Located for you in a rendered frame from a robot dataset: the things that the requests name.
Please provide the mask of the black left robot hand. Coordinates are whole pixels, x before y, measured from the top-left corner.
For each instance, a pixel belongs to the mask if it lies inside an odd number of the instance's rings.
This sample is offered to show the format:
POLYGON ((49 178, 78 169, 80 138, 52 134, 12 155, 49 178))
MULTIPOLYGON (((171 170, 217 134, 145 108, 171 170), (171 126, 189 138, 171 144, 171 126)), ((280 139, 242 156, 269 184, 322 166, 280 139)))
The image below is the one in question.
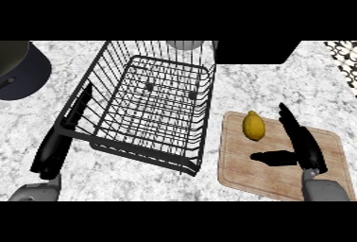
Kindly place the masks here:
MULTIPOLYGON (((61 127, 68 130, 75 130, 75 126, 81 119, 86 106, 91 99, 91 84, 81 92, 75 100, 74 107, 61 121, 61 127)), ((43 138, 35 159, 31 165, 31 171, 38 173, 43 180, 53 180, 62 170, 63 160, 69 150, 72 138, 56 133, 55 128, 50 128, 43 138)))

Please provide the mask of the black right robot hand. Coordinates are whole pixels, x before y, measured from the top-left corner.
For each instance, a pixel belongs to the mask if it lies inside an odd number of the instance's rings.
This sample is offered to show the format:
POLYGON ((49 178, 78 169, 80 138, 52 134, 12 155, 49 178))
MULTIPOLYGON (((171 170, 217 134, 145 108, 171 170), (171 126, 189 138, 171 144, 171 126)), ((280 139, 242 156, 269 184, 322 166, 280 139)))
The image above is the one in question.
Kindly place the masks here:
POLYGON ((289 136, 294 151, 257 152, 249 155, 249 158, 269 166, 300 165, 302 170, 313 169, 323 174, 328 172, 328 166, 319 142, 308 129, 300 125, 288 106, 280 103, 279 108, 279 122, 289 136))

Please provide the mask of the yellow lemon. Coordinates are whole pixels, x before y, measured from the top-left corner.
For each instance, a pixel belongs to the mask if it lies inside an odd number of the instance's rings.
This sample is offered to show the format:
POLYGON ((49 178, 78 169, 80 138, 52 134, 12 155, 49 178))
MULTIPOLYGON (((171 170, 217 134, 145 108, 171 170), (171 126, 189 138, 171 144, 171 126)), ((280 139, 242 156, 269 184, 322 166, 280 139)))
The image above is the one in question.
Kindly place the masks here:
POLYGON ((249 111, 243 118, 242 132, 245 137, 252 141, 260 141, 266 136, 266 123, 254 111, 249 111))

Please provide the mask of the pale wooden cutting board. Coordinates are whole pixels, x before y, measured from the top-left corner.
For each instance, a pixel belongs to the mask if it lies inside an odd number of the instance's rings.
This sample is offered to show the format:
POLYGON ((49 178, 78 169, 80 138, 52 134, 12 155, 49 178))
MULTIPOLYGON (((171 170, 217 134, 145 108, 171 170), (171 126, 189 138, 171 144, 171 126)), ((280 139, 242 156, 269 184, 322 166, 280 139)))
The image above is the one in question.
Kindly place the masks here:
MULTIPOLYGON (((245 113, 229 111, 223 115, 217 179, 221 185, 277 200, 302 200, 301 168, 298 165, 267 166, 252 161, 255 152, 294 150, 291 138, 280 122, 264 119, 266 136, 255 142, 242 133, 245 113)), ((336 181, 348 198, 356 200, 353 182, 347 167, 344 146, 339 135, 328 130, 308 127, 323 153, 328 172, 317 180, 336 181)))

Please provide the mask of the dark round pot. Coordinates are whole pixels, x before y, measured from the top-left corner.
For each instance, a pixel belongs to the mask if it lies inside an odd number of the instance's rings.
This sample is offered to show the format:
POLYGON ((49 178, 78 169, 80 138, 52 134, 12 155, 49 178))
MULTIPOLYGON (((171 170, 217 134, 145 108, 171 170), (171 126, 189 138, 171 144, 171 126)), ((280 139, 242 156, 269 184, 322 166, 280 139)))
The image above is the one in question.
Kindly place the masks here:
POLYGON ((50 74, 50 60, 30 41, 0 41, 0 100, 32 95, 50 74))

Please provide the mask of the black white patterned object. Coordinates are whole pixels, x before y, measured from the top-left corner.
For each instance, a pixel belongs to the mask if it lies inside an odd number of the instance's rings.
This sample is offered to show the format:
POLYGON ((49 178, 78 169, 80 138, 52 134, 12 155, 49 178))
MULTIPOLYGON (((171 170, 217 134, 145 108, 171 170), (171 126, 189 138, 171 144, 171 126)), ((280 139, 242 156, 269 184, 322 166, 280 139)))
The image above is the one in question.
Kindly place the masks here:
POLYGON ((323 44, 357 98, 357 41, 325 41, 323 44))

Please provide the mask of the black box appliance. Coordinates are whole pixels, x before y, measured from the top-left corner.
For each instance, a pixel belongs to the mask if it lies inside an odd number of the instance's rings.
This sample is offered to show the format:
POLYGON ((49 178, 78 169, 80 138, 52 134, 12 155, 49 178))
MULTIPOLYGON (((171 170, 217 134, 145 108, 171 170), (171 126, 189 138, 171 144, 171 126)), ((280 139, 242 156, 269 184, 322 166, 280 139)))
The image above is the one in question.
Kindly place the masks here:
POLYGON ((230 40, 218 41, 215 48, 217 64, 282 64, 300 41, 230 40))

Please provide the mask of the grey round object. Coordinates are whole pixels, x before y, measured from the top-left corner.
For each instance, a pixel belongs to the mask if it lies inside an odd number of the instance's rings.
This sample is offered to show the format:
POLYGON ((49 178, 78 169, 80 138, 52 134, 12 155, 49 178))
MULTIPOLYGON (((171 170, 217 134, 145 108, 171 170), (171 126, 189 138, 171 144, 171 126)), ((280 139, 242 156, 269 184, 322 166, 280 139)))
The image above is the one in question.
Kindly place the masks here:
POLYGON ((167 41, 167 44, 177 50, 189 51, 196 49, 204 42, 202 41, 167 41))

